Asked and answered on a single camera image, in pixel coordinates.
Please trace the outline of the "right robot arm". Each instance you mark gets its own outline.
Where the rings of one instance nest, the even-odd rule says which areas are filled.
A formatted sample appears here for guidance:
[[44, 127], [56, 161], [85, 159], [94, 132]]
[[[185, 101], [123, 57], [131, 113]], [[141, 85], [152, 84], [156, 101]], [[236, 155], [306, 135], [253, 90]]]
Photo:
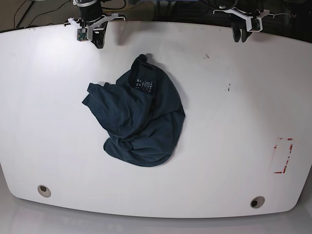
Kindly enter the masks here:
[[108, 22], [103, 14], [99, 0], [74, 0], [79, 9], [80, 17], [77, 21], [77, 40], [90, 41], [97, 49], [102, 49]]

